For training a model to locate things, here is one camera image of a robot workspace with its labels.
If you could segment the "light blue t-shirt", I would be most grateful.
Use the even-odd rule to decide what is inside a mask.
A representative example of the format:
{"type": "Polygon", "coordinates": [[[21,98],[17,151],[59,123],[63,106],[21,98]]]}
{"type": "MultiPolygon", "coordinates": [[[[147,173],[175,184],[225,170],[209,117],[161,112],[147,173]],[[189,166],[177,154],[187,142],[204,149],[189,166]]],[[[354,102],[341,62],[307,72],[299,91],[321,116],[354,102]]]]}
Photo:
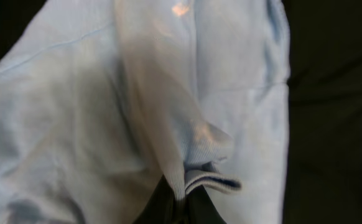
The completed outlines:
{"type": "Polygon", "coordinates": [[[280,223],[281,1],[48,1],[0,61],[0,223],[132,223],[163,180],[280,223]]]}

